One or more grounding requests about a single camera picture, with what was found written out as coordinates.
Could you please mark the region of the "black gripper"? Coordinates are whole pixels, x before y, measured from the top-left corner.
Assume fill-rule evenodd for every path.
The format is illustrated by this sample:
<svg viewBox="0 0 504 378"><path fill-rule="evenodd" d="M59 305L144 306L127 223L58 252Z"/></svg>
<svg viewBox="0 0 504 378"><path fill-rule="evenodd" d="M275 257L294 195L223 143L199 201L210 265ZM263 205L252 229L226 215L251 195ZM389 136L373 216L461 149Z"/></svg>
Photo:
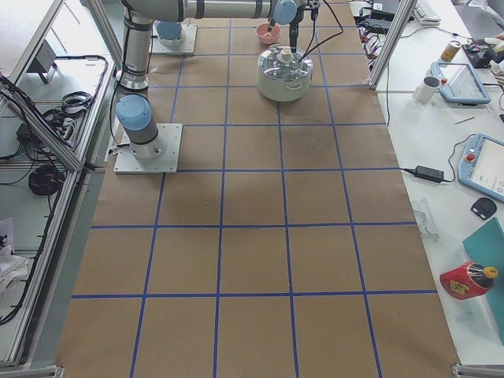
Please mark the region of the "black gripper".
<svg viewBox="0 0 504 378"><path fill-rule="evenodd" d="M302 0L299 3L299 8L303 11L318 11L320 7L319 0ZM294 54L297 52L298 45L298 22L292 21L289 24L289 47Z"/></svg>

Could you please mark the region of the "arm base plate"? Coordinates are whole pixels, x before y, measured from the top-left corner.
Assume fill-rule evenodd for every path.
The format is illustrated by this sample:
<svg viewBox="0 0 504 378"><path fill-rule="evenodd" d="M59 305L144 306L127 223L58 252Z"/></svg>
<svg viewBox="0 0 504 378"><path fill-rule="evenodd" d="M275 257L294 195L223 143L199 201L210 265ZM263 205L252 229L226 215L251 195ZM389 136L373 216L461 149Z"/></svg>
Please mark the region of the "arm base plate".
<svg viewBox="0 0 504 378"><path fill-rule="evenodd" d="M148 144L131 143L124 132L126 143L117 153L113 171L117 174L176 173L183 133L182 124L157 124L157 138Z"/></svg>
<svg viewBox="0 0 504 378"><path fill-rule="evenodd" d="M155 55L193 55L198 26L158 21L153 26L152 52Z"/></svg>

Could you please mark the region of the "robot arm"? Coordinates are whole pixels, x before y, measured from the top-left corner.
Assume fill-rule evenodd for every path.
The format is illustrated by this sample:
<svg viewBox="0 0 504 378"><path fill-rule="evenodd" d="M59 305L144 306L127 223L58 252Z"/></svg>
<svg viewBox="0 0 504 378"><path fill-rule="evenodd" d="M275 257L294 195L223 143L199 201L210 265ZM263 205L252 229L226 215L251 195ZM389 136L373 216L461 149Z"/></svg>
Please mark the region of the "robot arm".
<svg viewBox="0 0 504 378"><path fill-rule="evenodd" d="M157 30L160 39L181 36L182 22L192 19L245 18L289 26L289 44L297 48L298 25L304 12L318 11L315 1L123 1L124 45L119 86L124 97L115 107L120 125L130 140L130 149L138 160L157 158L166 151L166 142L147 98L150 41Z"/></svg>
<svg viewBox="0 0 504 378"><path fill-rule="evenodd" d="M180 46L185 38L183 27L178 22L158 20L155 23L157 39L160 44L167 47Z"/></svg>

